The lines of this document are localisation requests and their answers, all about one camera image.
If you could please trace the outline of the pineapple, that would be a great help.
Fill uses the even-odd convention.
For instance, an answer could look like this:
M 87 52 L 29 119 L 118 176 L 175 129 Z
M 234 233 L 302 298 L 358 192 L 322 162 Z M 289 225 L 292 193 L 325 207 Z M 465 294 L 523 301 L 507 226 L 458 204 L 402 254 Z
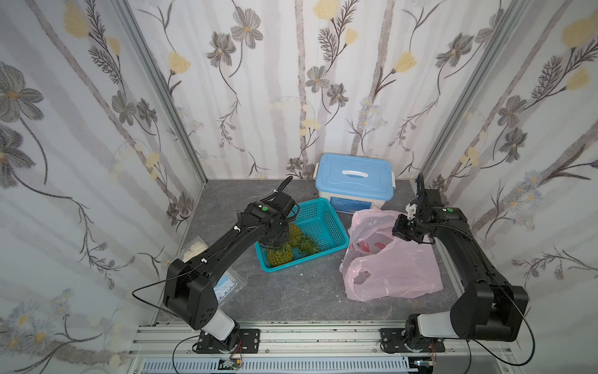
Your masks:
M 320 246 L 316 240 L 306 235 L 296 224 L 289 225 L 289 240 L 280 246 L 271 246 L 266 249 L 266 258 L 271 267 L 278 267 L 290 263 L 296 259 L 294 251 L 297 250 L 302 256 L 309 257 L 320 252 Z

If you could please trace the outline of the pink plastic bag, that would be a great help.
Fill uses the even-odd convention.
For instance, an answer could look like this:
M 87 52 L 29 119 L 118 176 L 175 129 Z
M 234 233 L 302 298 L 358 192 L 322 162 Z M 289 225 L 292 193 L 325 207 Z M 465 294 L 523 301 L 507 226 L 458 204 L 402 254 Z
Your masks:
M 400 214 L 373 208 L 354 213 L 350 245 L 339 266 L 348 299 L 369 302 L 386 297 L 415 299 L 442 291 L 438 262 L 430 244 L 392 235 Z

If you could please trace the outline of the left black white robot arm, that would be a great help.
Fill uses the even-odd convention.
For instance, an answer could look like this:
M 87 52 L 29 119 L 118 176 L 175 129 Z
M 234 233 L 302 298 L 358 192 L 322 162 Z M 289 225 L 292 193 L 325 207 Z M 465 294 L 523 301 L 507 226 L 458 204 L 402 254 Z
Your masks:
M 284 192 L 292 179 L 238 212 L 235 225 L 204 252 L 168 268 L 163 305 L 193 330 L 211 336 L 223 352 L 238 349 L 240 327 L 220 309 L 215 287 L 250 246 L 279 248 L 289 242 L 290 223 L 298 214 L 296 202 Z

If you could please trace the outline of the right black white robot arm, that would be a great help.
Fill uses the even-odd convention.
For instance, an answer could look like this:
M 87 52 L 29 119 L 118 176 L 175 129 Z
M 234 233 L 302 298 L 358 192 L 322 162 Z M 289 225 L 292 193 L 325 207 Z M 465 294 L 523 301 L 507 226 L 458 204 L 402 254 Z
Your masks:
M 446 206 L 440 191 L 426 187 L 419 175 L 416 197 L 407 211 L 397 218 L 393 235 L 419 245 L 440 242 L 459 274 L 463 292 L 447 312 L 410 315 L 400 347 L 421 352 L 445 339 L 515 341 L 526 322 L 529 296 L 491 263 L 462 210 Z

